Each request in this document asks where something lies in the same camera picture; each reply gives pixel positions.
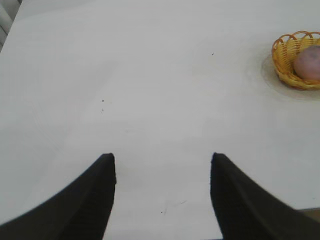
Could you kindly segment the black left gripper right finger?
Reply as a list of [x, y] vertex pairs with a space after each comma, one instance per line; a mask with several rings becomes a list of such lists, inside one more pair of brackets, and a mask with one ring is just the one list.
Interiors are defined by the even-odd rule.
[[320, 238], [319, 221], [271, 195], [223, 153], [212, 156], [210, 197], [225, 240]]

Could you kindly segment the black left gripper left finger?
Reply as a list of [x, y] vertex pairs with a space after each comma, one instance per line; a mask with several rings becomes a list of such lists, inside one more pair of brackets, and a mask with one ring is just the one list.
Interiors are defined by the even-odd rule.
[[101, 240], [113, 208], [115, 157], [102, 154], [72, 183], [0, 226], [2, 240]]

